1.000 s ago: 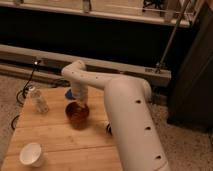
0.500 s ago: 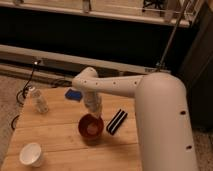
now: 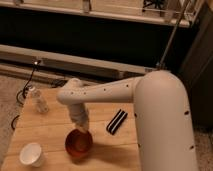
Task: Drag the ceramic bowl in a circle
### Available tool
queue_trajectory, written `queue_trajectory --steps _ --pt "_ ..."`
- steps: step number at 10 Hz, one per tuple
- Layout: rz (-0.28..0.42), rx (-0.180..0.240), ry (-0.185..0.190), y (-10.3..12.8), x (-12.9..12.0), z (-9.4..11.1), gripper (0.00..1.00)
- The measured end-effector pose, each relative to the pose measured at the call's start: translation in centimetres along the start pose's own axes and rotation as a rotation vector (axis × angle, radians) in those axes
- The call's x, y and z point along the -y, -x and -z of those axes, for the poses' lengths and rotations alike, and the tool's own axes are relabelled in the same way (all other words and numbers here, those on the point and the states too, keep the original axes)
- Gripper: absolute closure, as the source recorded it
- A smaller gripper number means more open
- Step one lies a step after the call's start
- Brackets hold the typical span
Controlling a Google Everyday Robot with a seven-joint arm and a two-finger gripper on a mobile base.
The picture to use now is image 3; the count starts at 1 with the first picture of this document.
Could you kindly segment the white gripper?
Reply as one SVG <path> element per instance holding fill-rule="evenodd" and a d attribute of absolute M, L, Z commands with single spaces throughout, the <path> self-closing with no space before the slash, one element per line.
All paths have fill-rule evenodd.
<path fill-rule="evenodd" d="M 68 106 L 69 116 L 73 123 L 78 125 L 78 130 L 82 133 L 89 131 L 88 110 L 83 103 Z"/>

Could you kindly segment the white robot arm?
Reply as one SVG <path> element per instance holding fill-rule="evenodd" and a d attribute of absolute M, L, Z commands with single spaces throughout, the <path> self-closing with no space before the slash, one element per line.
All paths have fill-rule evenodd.
<path fill-rule="evenodd" d="M 131 103 L 141 171 L 199 171 L 187 91 L 172 73 L 158 70 L 94 86 L 73 78 L 57 100 L 81 131 L 88 128 L 86 103 Z"/>

